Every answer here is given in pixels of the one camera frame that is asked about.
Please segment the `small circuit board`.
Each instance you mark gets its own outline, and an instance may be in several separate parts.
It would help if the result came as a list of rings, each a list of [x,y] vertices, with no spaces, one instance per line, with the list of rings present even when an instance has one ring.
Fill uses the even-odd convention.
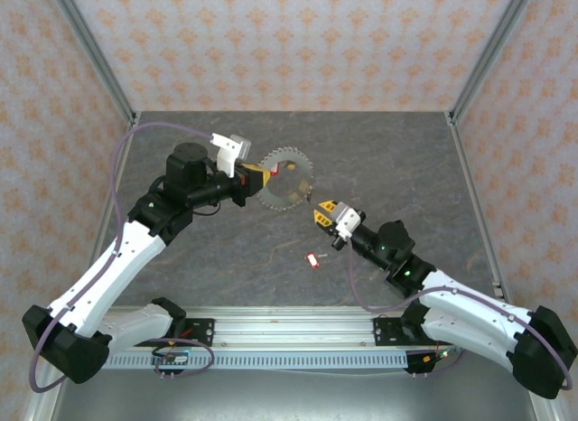
[[[454,354],[460,355],[462,349],[457,346],[451,346],[443,350],[426,351],[421,355],[421,361],[424,363],[437,363]]]
[[[183,366],[189,363],[189,353],[177,351],[172,353],[155,353],[153,364]]]

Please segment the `grey metal sheet panel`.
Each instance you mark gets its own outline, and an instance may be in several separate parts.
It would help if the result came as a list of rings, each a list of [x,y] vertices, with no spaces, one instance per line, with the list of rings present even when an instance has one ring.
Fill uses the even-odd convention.
[[[51,421],[536,421],[529,394],[477,358],[439,376],[104,371],[67,384]]]

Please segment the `aluminium table edge rail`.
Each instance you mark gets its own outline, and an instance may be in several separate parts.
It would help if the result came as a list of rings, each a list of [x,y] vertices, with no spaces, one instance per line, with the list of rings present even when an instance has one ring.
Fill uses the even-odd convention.
[[[136,111],[128,120],[126,130],[119,140],[115,143],[110,163],[107,168],[107,194],[100,215],[99,225],[94,237],[94,245],[91,250],[87,267],[95,264],[105,246],[109,225],[112,225],[115,239],[118,232],[122,230],[126,213],[118,198],[118,189],[122,180],[123,172],[126,167],[126,160],[130,153],[130,147],[134,138],[133,130],[139,126],[142,111]]]
[[[465,147],[461,140],[460,131],[457,125],[457,120],[452,115],[451,111],[445,111],[444,116],[446,119],[446,123],[451,130],[452,140],[454,142],[458,158],[461,164],[461,170],[464,175],[464,179],[468,188],[468,192],[471,199],[471,204],[475,213],[475,217],[479,226],[480,235],[482,239],[482,243],[484,245],[484,249],[486,252],[486,256],[489,262],[489,267],[492,275],[492,284],[494,286],[494,294],[498,295],[499,298],[504,299],[506,301],[510,300],[509,292],[508,292],[508,285],[504,280],[504,277],[501,272],[500,264],[498,255],[494,248],[491,235],[489,232],[489,227],[484,215],[484,211],[482,209],[482,204],[480,197],[478,195],[475,182],[473,171],[470,167],[470,164],[467,159],[467,155],[465,153]]]

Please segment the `aluminium base rail beam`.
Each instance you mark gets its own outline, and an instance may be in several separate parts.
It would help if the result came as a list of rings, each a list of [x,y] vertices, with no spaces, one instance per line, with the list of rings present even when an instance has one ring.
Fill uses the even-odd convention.
[[[377,346],[373,319],[378,316],[360,307],[197,307],[186,311],[186,318],[215,320],[212,347],[229,350],[317,351],[321,349],[357,350],[388,347],[408,351],[432,351],[434,346]],[[425,334],[433,340],[447,341],[468,351],[502,348],[511,351],[514,333],[529,322],[524,308],[508,306],[504,314],[494,313],[489,325],[480,320],[466,321],[455,313],[431,309],[424,317]]]

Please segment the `aluminium frame post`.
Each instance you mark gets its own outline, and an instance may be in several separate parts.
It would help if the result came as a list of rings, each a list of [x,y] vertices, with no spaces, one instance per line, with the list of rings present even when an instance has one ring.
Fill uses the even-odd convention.
[[[105,53],[100,48],[95,34],[90,29],[87,20],[80,11],[76,0],[54,1],[60,8],[65,19],[68,21],[71,30],[76,36],[83,51],[88,56],[89,61],[103,83],[118,112],[129,125],[134,124],[136,112],[132,108],[126,93],[123,91]]]
[[[472,72],[466,79],[453,108],[446,112],[446,120],[449,126],[457,126],[461,118],[466,114],[493,63],[501,53],[508,37],[512,34],[522,14],[525,12],[529,1],[530,0],[508,1],[502,16],[490,34]]]

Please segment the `aluminium lower frame rail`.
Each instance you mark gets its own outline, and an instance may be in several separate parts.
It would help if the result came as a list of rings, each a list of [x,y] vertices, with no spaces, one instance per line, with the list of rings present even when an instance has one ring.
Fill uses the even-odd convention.
[[[558,421],[552,400],[541,398],[533,393],[529,394],[534,409],[536,421]]]
[[[51,421],[63,385],[45,393],[32,393],[23,421]]]

